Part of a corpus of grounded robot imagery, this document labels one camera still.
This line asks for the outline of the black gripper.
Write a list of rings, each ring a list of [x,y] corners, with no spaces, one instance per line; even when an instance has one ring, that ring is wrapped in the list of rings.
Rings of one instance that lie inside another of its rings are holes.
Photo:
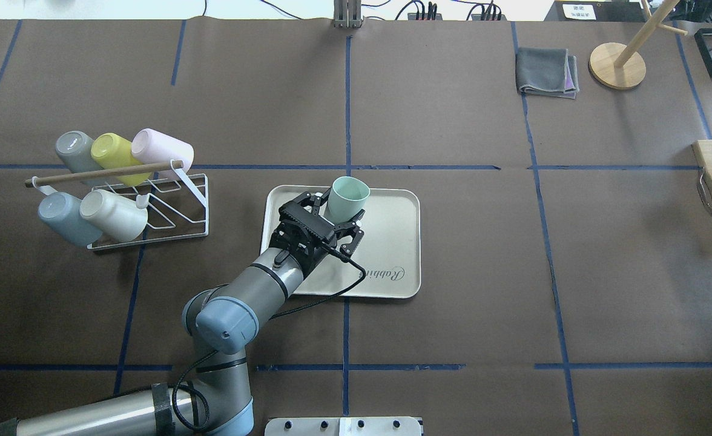
[[[335,256],[348,262],[364,237],[358,221],[365,210],[334,226],[320,215],[320,208],[328,199],[329,191],[304,191],[279,208],[280,224],[271,234],[268,246],[289,252],[304,273],[312,273],[330,250],[335,249]],[[350,242],[340,243],[348,237]]]

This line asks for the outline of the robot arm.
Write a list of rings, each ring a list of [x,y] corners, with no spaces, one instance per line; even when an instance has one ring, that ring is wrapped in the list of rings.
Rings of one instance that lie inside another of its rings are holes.
[[[246,435],[254,425],[245,347],[325,257],[351,264],[364,232],[363,200],[304,191],[279,207],[268,247],[227,285],[187,303],[182,323],[199,358],[197,377],[116,395],[27,420],[0,423],[0,435]]]

